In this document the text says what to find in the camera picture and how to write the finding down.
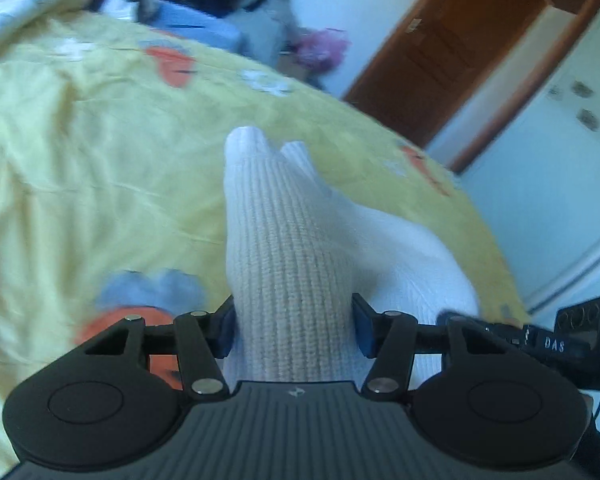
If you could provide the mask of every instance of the wooden door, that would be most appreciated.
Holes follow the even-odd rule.
[[[545,6],[545,0],[421,0],[346,101],[425,146]]]

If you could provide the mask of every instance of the circular black cover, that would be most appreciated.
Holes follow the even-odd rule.
[[[60,359],[17,386],[2,412],[21,460],[63,470],[129,462],[156,446],[177,416],[167,383],[116,356],[78,366]]]
[[[427,380],[412,419],[430,442],[465,462],[525,470],[568,459],[587,423],[579,391],[525,355],[472,355]]]

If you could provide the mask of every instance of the light blue fabric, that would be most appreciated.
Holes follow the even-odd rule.
[[[121,305],[154,306],[176,317],[203,310],[205,291],[197,276],[176,269],[165,269],[154,277],[125,270],[112,275],[96,300],[99,310]]]

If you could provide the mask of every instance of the metal screw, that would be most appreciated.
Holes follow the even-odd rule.
[[[206,378],[198,379],[191,385],[191,388],[200,395],[213,395],[222,391],[224,384],[218,381],[218,379]]]
[[[371,379],[366,387],[375,394],[390,394],[397,390],[400,385],[389,377],[377,377]]]

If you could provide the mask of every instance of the black cable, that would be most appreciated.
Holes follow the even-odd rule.
[[[598,419],[598,415],[600,414],[600,402],[598,403],[598,407],[596,408],[596,414],[593,416],[593,420]]]

